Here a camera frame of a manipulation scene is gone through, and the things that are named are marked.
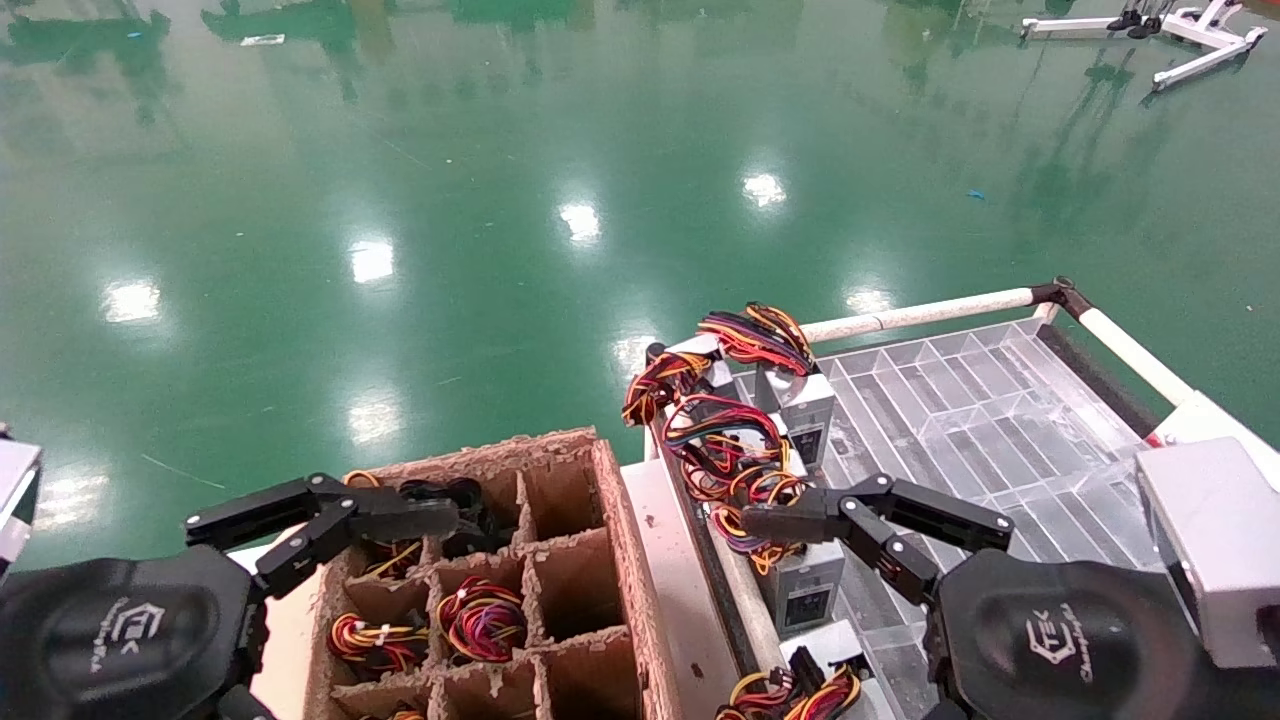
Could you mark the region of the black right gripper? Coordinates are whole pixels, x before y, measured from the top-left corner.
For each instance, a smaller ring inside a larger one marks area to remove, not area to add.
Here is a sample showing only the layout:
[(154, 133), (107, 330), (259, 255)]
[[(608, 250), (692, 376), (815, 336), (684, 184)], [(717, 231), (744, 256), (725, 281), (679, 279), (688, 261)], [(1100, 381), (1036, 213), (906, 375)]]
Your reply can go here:
[[(1014, 521), (978, 503), (876, 473), (741, 518), (777, 544), (837, 541), (909, 603), (931, 605), (931, 683), (970, 719), (1279, 715), (1277, 671), (1216, 665), (1162, 574), (1015, 559), (998, 552)], [(940, 579), (899, 528), (980, 552)]]

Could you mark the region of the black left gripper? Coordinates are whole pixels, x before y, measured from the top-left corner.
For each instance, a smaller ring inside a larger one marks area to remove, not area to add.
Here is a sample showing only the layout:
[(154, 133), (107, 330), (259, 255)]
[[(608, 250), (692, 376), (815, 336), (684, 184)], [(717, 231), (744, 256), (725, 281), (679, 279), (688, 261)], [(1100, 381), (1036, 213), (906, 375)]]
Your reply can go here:
[[(458, 524), (448, 498), (315, 473), (189, 516), (186, 544), (215, 550), (14, 573), (3, 582), (3, 716), (264, 719), (248, 684), (261, 667), (265, 594), (287, 597), (362, 541), (420, 541)], [(255, 577), (216, 551), (298, 525)]]

